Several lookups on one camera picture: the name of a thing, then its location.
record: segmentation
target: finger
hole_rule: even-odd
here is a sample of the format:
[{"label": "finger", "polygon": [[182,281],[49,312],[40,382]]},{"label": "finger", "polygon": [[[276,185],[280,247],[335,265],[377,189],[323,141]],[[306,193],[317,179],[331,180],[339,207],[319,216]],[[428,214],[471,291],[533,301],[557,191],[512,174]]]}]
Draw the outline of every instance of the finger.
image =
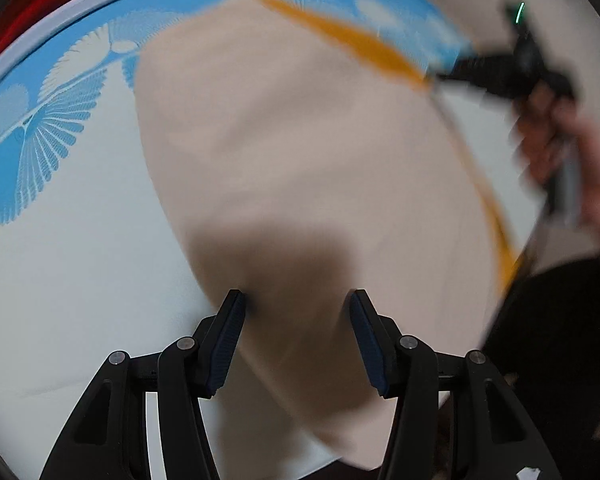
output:
[{"label": "finger", "polygon": [[523,137],[525,149],[534,151],[543,149],[555,133],[549,119],[533,118],[529,115],[520,117],[516,126]]},{"label": "finger", "polygon": [[576,104],[569,99],[560,99],[551,112],[551,118],[560,129],[576,137],[589,133],[591,124],[578,120]]},{"label": "finger", "polygon": [[525,98],[515,99],[513,101],[513,112],[520,116],[525,113],[526,106],[527,104]]},{"label": "finger", "polygon": [[554,174],[555,168],[552,168],[548,162],[530,164],[526,168],[528,177],[531,178],[536,184],[544,186],[549,177]]},{"label": "finger", "polygon": [[528,108],[539,116],[547,116],[554,104],[555,93],[544,82],[539,82],[528,99]]}]

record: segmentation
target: blue floral pattern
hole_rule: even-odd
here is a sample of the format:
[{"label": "blue floral pattern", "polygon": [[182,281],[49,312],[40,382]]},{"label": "blue floral pattern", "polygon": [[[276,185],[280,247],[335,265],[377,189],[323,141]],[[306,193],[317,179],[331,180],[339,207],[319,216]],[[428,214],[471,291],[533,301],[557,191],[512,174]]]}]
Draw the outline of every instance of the blue floral pattern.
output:
[{"label": "blue floral pattern", "polygon": [[[110,75],[120,74],[132,90],[142,46],[219,1],[119,0],[62,30],[11,71],[0,83],[0,224],[18,218],[60,171]],[[289,1],[372,31],[423,69],[452,64],[468,46],[426,0]]]}]

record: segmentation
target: black clamp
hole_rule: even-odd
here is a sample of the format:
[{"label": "black clamp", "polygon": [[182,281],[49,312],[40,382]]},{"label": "black clamp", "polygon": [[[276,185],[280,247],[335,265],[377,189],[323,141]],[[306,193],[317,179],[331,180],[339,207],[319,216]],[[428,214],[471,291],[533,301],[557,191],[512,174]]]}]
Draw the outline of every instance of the black clamp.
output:
[{"label": "black clamp", "polygon": [[[41,480],[150,480],[145,393],[158,393],[168,480],[219,480],[199,398],[222,387],[245,319],[247,298],[231,290],[218,314],[163,352],[130,358],[113,352],[98,370],[53,447]],[[454,399],[450,480],[559,480],[538,430],[507,383],[478,351],[435,353],[378,316],[364,290],[346,304],[371,384],[398,397],[380,480],[430,480],[438,392]]]},{"label": "black clamp", "polygon": [[150,480],[145,393],[158,393],[164,469],[169,480],[219,480],[198,398],[224,384],[246,309],[231,290],[215,316],[163,352],[113,352],[67,420],[40,480]]},{"label": "black clamp", "polygon": [[349,315],[371,385],[398,398],[379,480],[430,480],[438,392],[454,407],[450,480],[559,480],[531,418],[482,352],[434,352],[379,316],[364,290],[350,294]]},{"label": "black clamp", "polygon": [[[525,3],[506,3],[504,15],[516,35],[512,52],[503,50],[484,56],[460,57],[450,72],[430,75],[442,81],[467,82],[490,95],[511,100],[528,98],[543,81],[556,98],[575,101],[577,96],[570,76],[551,70],[545,64],[542,49],[526,19]],[[578,150],[576,142],[560,132],[555,140],[564,145],[567,153],[564,163],[545,185],[548,214],[559,218],[565,226],[576,227],[582,200]]]}]

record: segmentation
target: white feather pattern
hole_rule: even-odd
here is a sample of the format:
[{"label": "white feather pattern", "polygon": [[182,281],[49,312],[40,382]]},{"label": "white feather pattern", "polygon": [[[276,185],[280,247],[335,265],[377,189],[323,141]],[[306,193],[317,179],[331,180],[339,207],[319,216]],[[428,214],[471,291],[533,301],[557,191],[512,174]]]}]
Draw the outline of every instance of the white feather pattern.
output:
[{"label": "white feather pattern", "polygon": [[356,8],[377,29],[404,27],[400,17],[377,0],[356,0]]},{"label": "white feather pattern", "polygon": [[173,25],[183,15],[162,10],[134,10],[109,22],[109,37],[114,52],[125,53],[143,46],[165,27]]},{"label": "white feather pattern", "polygon": [[63,84],[97,67],[107,57],[109,49],[109,24],[105,23],[76,41],[56,62],[42,83],[38,102]]},{"label": "white feather pattern", "polygon": [[0,93],[0,136],[29,109],[29,92],[21,84],[9,86]]}]

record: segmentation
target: beige fabric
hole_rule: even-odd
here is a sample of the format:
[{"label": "beige fabric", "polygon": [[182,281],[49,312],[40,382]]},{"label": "beige fabric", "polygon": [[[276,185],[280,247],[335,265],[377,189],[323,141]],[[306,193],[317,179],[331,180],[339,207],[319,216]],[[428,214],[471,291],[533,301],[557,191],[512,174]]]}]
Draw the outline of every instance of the beige fabric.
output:
[{"label": "beige fabric", "polygon": [[280,405],[373,468],[393,401],[368,385],[348,290],[438,351],[497,302],[480,197],[422,91],[258,0],[159,34],[135,87],[151,178],[206,295],[254,301],[238,348]]}]

